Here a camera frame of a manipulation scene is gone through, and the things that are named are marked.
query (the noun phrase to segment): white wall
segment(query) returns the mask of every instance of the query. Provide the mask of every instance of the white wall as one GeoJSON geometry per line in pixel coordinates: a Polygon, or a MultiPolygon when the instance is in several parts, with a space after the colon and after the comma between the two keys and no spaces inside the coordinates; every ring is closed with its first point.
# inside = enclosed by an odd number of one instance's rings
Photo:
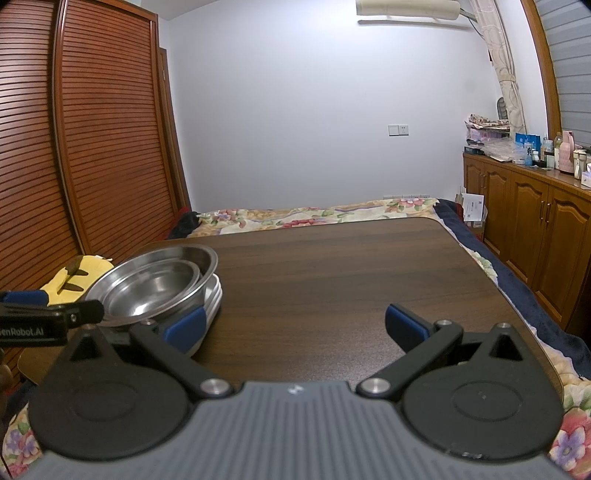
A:
{"type": "Polygon", "coordinates": [[[158,18],[158,37],[160,39],[160,47],[166,48],[166,54],[169,55],[170,48],[170,26],[169,21],[164,18],[158,18]]]}
{"type": "Polygon", "coordinates": [[[219,0],[168,23],[194,209],[453,198],[464,119],[496,118],[485,43],[464,18],[358,19],[355,0],[219,0]]]}
{"type": "Polygon", "coordinates": [[[544,138],[556,136],[556,132],[548,132],[544,85],[540,64],[535,52],[534,39],[531,35],[527,17],[518,0],[496,0],[515,64],[515,77],[521,94],[525,123],[529,134],[544,138]]]}

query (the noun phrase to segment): blue gripper pad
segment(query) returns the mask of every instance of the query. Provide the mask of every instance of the blue gripper pad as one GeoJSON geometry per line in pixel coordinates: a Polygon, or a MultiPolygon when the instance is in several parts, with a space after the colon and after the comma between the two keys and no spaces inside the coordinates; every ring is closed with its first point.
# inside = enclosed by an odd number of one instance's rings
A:
{"type": "Polygon", "coordinates": [[[433,332],[425,320],[397,305],[386,310],[386,331],[405,352],[423,343],[433,332]]]}
{"type": "Polygon", "coordinates": [[[36,305],[47,307],[49,296],[43,290],[33,291],[9,291],[0,300],[4,303],[18,303],[20,305],[36,305]]]}
{"type": "Polygon", "coordinates": [[[205,308],[193,310],[176,322],[164,325],[160,333],[165,342],[182,353],[187,353],[203,338],[207,331],[207,314],[205,308]]]}

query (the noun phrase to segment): wardrobe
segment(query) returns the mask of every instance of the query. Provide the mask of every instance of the wardrobe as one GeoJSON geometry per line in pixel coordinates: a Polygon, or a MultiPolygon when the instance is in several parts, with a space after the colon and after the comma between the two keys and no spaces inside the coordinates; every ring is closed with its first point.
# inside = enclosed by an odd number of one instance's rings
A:
{"type": "Polygon", "coordinates": [[[189,206],[157,16],[118,0],[0,9],[0,290],[116,264],[189,206]]]}

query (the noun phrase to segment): folded cloth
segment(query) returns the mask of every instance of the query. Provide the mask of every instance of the folded cloth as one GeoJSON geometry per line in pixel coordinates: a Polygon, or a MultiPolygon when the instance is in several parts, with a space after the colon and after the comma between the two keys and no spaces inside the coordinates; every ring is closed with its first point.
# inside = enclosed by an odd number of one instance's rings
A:
{"type": "Polygon", "coordinates": [[[466,126],[468,128],[476,128],[477,130],[483,128],[501,131],[511,130],[509,120],[492,120],[475,114],[470,115],[470,118],[466,121],[466,126]]]}

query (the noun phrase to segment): wooden table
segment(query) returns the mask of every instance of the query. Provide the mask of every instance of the wooden table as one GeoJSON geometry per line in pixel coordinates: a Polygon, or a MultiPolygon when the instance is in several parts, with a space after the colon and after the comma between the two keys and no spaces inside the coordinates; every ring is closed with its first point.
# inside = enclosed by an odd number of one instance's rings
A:
{"type": "MultiPolygon", "coordinates": [[[[229,381],[355,385],[402,355],[384,327],[387,306],[397,302],[468,331],[511,322],[562,395],[529,329],[436,221],[377,220],[187,241],[216,250],[223,288],[222,309],[194,359],[229,381]]],[[[23,353],[21,371],[42,379],[56,355],[47,351],[23,353]]]]}

